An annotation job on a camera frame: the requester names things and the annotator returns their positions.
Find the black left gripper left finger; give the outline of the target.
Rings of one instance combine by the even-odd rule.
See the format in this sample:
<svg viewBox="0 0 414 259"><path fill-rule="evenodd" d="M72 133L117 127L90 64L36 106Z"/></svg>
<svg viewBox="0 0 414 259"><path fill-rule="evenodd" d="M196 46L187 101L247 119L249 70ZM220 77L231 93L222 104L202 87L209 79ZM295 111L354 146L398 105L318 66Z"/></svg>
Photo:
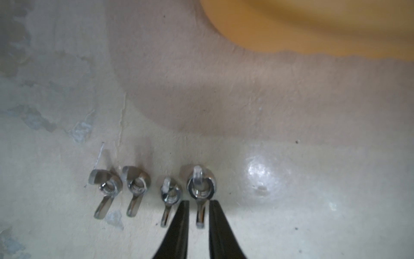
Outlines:
<svg viewBox="0 0 414 259"><path fill-rule="evenodd" d="M153 259L186 259L189 237L189 201L181 201Z"/></svg>

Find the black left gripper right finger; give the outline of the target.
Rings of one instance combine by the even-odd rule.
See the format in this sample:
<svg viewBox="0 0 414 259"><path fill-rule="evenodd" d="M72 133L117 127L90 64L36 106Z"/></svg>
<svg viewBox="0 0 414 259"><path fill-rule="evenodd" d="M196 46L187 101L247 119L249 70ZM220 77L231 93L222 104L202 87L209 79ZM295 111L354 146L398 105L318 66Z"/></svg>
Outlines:
<svg viewBox="0 0 414 259"><path fill-rule="evenodd" d="M246 259L217 200L209 202L209 251L211 259Z"/></svg>

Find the steel wing nut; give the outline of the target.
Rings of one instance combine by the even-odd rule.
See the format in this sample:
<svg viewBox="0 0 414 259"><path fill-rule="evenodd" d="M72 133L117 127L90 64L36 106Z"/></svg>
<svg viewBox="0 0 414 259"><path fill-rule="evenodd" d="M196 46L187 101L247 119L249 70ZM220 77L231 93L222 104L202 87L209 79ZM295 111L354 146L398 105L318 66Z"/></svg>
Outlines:
<svg viewBox="0 0 414 259"><path fill-rule="evenodd" d="M175 179L165 177L160 192L161 199L165 204L160 226L165 228L168 223L171 208L181 200L182 187Z"/></svg>
<svg viewBox="0 0 414 259"><path fill-rule="evenodd" d="M110 210L115 197L122 191L123 183L121 178L115 171L94 169L89 175L88 183L90 185L97 185L103 194L102 201L94 213L95 219L103 220Z"/></svg>
<svg viewBox="0 0 414 259"><path fill-rule="evenodd" d="M196 201L196 227L203 229L205 226L205 207L217 191L215 176L211 170L196 165L187 179L187 190L190 196Z"/></svg>
<svg viewBox="0 0 414 259"><path fill-rule="evenodd" d="M137 215L143 196L151 186L151 177L141 168L124 166L122 173L126 177L128 190L132 193L126 215L133 218Z"/></svg>

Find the yellow oval storage tray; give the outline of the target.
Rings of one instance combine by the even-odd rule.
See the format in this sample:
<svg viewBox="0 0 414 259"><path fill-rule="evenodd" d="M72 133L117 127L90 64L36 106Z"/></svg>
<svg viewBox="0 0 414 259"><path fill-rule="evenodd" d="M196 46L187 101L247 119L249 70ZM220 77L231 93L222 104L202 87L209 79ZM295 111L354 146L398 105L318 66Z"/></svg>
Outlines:
<svg viewBox="0 0 414 259"><path fill-rule="evenodd" d="M413 1L202 1L228 40L257 52L414 59Z"/></svg>

